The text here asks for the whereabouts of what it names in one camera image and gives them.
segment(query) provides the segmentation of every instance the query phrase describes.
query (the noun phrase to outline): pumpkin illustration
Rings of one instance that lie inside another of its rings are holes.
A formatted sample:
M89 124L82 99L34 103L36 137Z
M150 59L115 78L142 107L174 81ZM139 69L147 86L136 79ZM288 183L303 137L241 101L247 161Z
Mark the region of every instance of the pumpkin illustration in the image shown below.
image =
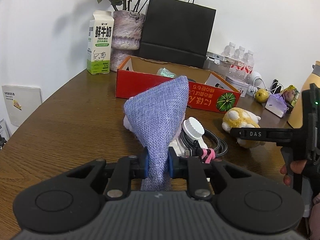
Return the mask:
M217 109L220 112L229 111L236 102L236 96L233 93L225 93L218 98Z

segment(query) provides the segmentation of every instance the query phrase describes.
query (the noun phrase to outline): red cardboard box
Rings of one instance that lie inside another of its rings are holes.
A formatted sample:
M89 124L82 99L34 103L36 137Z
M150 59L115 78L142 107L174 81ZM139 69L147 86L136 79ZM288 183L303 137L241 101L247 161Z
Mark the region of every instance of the red cardboard box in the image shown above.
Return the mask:
M166 68L177 76L187 76L191 108L225 113L235 107L240 92L209 70L129 56L117 70L116 97L129 99L172 78L157 75Z

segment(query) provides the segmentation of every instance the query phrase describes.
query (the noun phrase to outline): milk carton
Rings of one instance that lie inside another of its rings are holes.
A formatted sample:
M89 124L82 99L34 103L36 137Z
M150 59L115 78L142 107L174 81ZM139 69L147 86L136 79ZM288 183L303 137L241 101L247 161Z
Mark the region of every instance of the milk carton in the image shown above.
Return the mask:
M111 12L94 11L89 25L87 70L109 73L114 19Z

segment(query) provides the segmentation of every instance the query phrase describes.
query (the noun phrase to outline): yellow thermos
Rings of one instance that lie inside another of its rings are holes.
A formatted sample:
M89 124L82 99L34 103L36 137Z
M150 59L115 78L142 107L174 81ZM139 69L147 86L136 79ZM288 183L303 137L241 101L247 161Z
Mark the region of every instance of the yellow thermos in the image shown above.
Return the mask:
M301 92L303 90L310 89L310 84L315 83L317 87L320 87L320 61L316 61L313 65L313 71L303 84ZM293 128L300 128L302 126L302 95L299 95L296 105L294 106L292 113L290 114L288 123Z

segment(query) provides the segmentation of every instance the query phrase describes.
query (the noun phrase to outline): cow illustration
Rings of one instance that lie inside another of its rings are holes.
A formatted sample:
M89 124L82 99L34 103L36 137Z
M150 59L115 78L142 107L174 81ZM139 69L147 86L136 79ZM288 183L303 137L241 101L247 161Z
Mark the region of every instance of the cow illustration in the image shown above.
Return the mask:
M97 54L95 54L94 52L95 52L95 51L93 51L94 61L103 61L103 60L104 60L104 57L106 56L106 53L105 53L105 52L97 53Z

